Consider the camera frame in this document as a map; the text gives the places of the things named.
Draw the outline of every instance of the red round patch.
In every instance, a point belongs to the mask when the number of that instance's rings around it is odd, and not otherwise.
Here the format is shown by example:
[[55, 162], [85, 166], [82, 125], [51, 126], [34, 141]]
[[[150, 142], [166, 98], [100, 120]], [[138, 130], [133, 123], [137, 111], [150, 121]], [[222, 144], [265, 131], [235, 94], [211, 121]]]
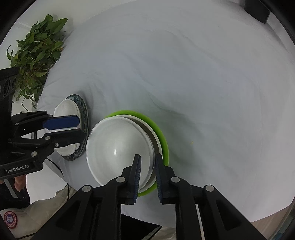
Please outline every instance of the red round patch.
[[3, 219], [9, 228], [15, 228], [17, 226], [17, 216], [14, 212], [6, 212]]

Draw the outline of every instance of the human hand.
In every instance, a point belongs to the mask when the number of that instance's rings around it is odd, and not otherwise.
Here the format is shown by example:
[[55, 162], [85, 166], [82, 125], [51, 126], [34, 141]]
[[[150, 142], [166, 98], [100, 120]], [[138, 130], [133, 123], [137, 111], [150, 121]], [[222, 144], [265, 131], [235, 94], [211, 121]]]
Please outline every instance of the human hand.
[[25, 186], [27, 185], [27, 175], [18, 176], [18, 177], [15, 177], [14, 179], [15, 179], [14, 187], [17, 191], [24, 189]]

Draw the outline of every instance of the beige jacket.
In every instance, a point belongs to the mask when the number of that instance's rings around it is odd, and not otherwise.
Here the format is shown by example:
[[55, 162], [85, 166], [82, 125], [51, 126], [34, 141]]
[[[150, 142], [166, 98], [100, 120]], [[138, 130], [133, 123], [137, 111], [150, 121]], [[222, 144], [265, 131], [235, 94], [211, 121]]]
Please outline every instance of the beige jacket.
[[[77, 191], [70, 187], [70, 198]], [[56, 196], [48, 200], [39, 200], [32, 203], [27, 208], [5, 209], [0, 211], [2, 217], [8, 211], [12, 211], [17, 216], [17, 225], [10, 228], [15, 238], [29, 240], [67, 201], [68, 187], [58, 191]], [[159, 227], [152, 231], [143, 240], [176, 240], [176, 229]]]

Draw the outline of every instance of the table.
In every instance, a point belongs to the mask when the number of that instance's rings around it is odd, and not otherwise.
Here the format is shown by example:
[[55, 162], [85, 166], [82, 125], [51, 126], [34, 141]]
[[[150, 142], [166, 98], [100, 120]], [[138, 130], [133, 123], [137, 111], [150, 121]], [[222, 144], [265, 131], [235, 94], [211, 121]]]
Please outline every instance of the table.
[[[118, 110], [147, 115], [166, 136], [177, 176], [214, 185], [255, 221], [295, 195], [294, 69], [269, 26], [238, 5], [139, 0], [71, 33], [38, 109], [53, 114], [78, 94], [91, 128]], [[50, 158], [74, 188], [98, 186], [85, 154], [73, 162]], [[174, 206], [160, 205], [156, 191], [122, 213], [175, 226]]]

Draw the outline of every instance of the white bowl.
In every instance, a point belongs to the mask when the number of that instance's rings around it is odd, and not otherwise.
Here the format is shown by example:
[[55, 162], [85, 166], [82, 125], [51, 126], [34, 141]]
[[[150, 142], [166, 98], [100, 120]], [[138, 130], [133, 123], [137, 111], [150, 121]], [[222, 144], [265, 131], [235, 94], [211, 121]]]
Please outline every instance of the white bowl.
[[[147, 135], [150, 137], [150, 139], [152, 141], [152, 144], [155, 149], [155, 154], [161, 154], [163, 156], [161, 143], [160, 143], [160, 140], [159, 140], [157, 134], [145, 121], [141, 120], [138, 117], [134, 117], [132, 115], [118, 115], [118, 116], [128, 118], [128, 119], [134, 121], [135, 123], [137, 123], [141, 128], [143, 128], [143, 130], [145, 130], [145, 132], [147, 133]], [[157, 180], [156, 170], [154, 169], [151, 174], [150, 179], [148, 180], [146, 185], [144, 185], [141, 189], [138, 190], [138, 193], [144, 192], [145, 190], [150, 188], [156, 182], [156, 180]]]
[[[81, 121], [81, 113], [77, 104], [70, 99], [65, 99], [55, 108], [53, 116], [61, 117], [61, 116], [68, 116], [68, 115], [77, 115]], [[53, 130], [52, 132], [78, 129], [80, 128], [80, 125], [81, 125], [81, 122], [79, 123], [77, 127], [56, 129], [56, 130]], [[74, 143], [66, 147], [56, 148], [56, 151], [62, 156], [70, 156], [79, 148], [79, 146], [80, 146], [80, 143]]]
[[100, 185], [121, 176], [123, 169], [132, 165], [135, 154], [141, 156], [139, 188], [142, 188], [150, 179], [155, 158], [146, 132], [132, 120], [114, 116], [100, 121], [89, 135], [87, 163]]

